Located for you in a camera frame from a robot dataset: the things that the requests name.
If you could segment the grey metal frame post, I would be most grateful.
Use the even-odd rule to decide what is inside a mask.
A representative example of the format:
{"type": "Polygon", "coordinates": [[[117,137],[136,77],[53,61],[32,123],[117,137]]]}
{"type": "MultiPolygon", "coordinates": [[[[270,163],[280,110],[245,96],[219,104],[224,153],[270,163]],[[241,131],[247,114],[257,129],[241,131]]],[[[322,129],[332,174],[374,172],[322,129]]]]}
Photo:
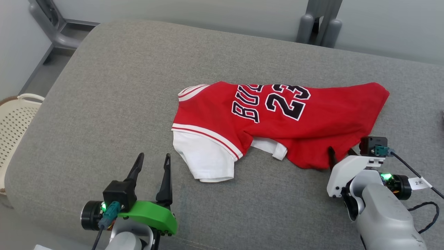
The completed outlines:
{"type": "Polygon", "coordinates": [[[337,18],[343,0],[308,0],[300,19],[297,43],[334,48],[342,28],[337,18]]]}

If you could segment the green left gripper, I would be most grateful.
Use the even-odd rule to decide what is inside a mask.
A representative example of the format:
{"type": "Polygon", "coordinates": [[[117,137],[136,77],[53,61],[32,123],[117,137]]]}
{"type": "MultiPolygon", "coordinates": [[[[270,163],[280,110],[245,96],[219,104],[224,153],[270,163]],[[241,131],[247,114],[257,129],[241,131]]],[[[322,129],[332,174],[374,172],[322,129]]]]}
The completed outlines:
{"type": "MultiPolygon", "coordinates": [[[[138,175],[143,167],[144,153],[141,152],[128,176],[124,181],[137,182],[138,175]]],[[[136,201],[129,212],[120,212],[118,217],[129,219],[150,226],[164,234],[175,235],[178,230],[178,222],[173,213],[166,207],[171,207],[173,202],[172,178],[171,178],[171,155],[165,156],[164,174],[159,192],[156,195],[156,204],[151,201],[136,201]]]]}

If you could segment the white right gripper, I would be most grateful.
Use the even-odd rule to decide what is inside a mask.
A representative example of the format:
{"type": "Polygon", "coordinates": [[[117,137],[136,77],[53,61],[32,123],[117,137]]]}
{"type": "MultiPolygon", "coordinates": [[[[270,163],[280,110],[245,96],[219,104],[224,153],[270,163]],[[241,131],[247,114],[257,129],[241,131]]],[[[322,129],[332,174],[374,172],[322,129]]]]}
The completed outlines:
{"type": "Polygon", "coordinates": [[[328,196],[341,197],[342,188],[366,167],[380,167],[385,158],[360,156],[353,148],[348,150],[348,156],[337,163],[335,150],[328,147],[330,178],[327,184],[328,196]]]}

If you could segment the red basketball jersey white sleeves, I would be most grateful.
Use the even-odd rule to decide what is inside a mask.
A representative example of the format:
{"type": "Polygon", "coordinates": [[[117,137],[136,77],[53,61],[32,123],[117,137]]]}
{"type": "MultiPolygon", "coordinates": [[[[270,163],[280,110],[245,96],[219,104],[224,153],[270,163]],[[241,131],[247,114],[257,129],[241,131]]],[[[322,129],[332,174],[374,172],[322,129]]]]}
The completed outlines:
{"type": "Polygon", "coordinates": [[[173,119],[173,147],[194,179],[223,182],[251,147],[302,169],[328,169],[368,136],[390,92],[372,82],[313,88],[219,81],[182,90],[173,119]]]}

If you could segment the grey metal frame legs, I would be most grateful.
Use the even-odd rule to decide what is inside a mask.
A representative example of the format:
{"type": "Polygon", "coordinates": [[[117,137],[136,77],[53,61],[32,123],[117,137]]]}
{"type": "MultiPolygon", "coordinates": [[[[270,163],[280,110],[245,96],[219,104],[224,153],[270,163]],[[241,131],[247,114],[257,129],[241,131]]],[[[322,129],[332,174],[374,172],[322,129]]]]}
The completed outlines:
{"type": "Polygon", "coordinates": [[[64,19],[61,12],[56,7],[54,0],[27,1],[29,2],[29,13],[50,39],[54,47],[76,50],[80,46],[81,41],[79,39],[62,34],[62,30],[67,24],[79,24],[89,27],[99,25],[99,23],[95,22],[64,19]]]}

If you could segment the cream perforated laundry basket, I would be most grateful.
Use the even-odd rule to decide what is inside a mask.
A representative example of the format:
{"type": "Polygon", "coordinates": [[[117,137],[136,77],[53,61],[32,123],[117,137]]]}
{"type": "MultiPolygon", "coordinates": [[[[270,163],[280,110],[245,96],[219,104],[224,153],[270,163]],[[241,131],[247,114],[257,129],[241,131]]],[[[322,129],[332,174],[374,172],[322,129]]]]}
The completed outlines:
{"type": "Polygon", "coordinates": [[[31,93],[0,101],[0,195],[7,195],[5,174],[22,137],[44,97],[31,93]]]}

